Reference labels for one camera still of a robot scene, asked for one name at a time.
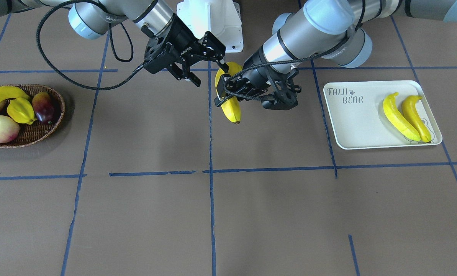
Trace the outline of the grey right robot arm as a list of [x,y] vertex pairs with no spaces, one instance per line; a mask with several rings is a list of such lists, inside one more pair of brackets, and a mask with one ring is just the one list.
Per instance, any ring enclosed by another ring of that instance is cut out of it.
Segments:
[[168,70],[176,80],[189,80],[200,86],[199,78],[190,71],[199,61],[216,62],[223,72],[225,45],[211,32],[198,39],[184,21],[163,0],[0,0],[0,17],[40,7],[50,7],[38,24],[36,42],[43,59],[56,72],[58,69],[43,52],[41,29],[46,20],[60,8],[68,8],[68,21],[83,38],[97,39],[110,34],[112,27],[132,21],[149,40],[144,61],[131,73],[142,69],[156,74]]

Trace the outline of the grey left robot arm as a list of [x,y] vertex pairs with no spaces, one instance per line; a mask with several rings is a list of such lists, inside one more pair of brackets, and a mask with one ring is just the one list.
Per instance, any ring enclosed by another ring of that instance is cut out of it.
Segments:
[[293,78],[300,63],[325,58],[345,68],[360,66],[372,51],[362,24],[392,14],[457,22],[457,0],[308,0],[298,12],[276,19],[272,37],[240,72],[220,77],[215,105],[235,99],[260,101],[272,110],[297,106],[301,87]]

